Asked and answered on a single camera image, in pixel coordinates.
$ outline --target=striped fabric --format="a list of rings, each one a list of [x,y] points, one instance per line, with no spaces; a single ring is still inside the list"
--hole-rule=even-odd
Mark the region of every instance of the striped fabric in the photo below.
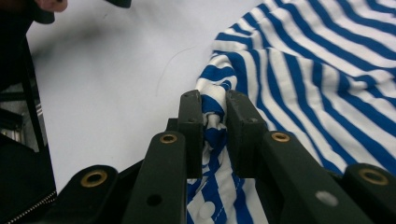
[[[396,175],[396,1],[268,0],[220,33],[197,81],[204,178],[189,223],[265,223],[253,179],[232,171],[225,92],[248,95],[269,130],[294,133],[325,168],[366,162]]]

